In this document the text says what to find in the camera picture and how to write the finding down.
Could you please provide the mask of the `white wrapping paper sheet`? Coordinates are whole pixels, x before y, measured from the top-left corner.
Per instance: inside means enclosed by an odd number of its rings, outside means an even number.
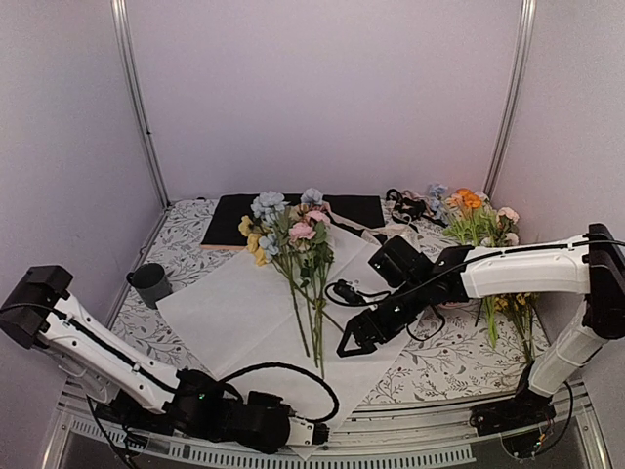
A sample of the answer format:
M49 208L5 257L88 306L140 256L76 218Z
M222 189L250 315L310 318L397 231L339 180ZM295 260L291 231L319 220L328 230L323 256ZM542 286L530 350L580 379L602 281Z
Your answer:
M378 246L337 227L331 229L335 261L329 280L356 280L365 292L386 289L368 265ZM286 279L273 265L258 267L241 251L222 266L157 303L160 315L217 379L261 362L285 362L319 375L304 352ZM324 325L324 380L338 396L340 408L327 425L333 433L364 401L406 347L405 329L370 355L339 358L342 333ZM278 395L307 418L332 409L332 400L312 380L290 370L263 369L232 380L242 394L263 391Z

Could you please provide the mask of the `bouquet of fake flowers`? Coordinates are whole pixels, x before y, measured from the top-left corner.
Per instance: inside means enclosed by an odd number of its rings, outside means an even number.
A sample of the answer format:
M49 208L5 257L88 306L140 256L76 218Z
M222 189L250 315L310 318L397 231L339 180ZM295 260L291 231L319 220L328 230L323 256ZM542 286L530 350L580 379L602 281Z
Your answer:
M305 354L324 375L324 325L338 324L326 312L324 294L335 261L330 206L322 192L310 188L297 203L280 192L261 192L250 209L238 225L246 249L257 266L271 264L286 279Z

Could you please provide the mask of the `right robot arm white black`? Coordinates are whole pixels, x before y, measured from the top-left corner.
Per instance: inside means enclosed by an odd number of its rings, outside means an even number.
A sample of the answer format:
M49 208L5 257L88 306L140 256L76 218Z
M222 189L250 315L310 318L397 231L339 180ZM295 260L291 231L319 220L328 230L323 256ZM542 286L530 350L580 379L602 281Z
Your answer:
M505 417L526 425L555 392L608 341L624 336L624 254L603 224L551 243L507 248L458 245L435 261L400 236L368 264L393 289L348 320L341 358L368 355L397 337L427 307L512 293L565 292L582 296L579 311L555 344L529 366Z

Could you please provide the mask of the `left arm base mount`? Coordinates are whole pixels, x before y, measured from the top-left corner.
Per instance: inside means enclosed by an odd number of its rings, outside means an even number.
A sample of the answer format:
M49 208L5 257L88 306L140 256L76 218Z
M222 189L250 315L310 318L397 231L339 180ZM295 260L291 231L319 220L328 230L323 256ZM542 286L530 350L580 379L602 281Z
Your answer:
M144 430L159 435L173 436L174 428L165 414L155 414L141 407L124 391L108 404L96 403L95 414L131 430Z

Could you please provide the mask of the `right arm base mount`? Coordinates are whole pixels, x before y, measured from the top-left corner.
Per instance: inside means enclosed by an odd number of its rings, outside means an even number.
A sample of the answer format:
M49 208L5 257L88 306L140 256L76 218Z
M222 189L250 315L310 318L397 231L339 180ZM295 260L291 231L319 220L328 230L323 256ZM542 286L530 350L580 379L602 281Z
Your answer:
M515 394L506 400L475 405L469 424L479 436L505 433L541 422L550 423L556 416L552 396L542 396L520 383ZM504 449L511 456L525 459L536 456L546 440L546 430L504 438Z

